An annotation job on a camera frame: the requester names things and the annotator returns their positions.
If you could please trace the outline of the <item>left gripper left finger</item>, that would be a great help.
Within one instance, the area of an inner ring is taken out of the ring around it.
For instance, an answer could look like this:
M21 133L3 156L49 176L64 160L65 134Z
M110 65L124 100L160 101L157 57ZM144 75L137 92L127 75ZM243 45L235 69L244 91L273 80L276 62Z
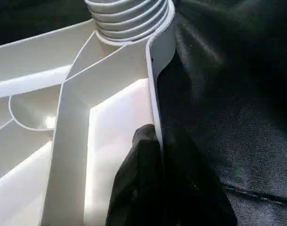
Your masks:
M163 166L153 124L138 128L116 173L107 226L161 226L164 221Z

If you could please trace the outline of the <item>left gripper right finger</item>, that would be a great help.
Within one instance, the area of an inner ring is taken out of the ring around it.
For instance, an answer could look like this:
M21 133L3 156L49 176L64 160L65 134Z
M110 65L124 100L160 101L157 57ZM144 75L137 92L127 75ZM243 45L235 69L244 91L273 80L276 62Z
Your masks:
M224 187L186 131L169 129L164 139L168 219L176 226L235 226Z

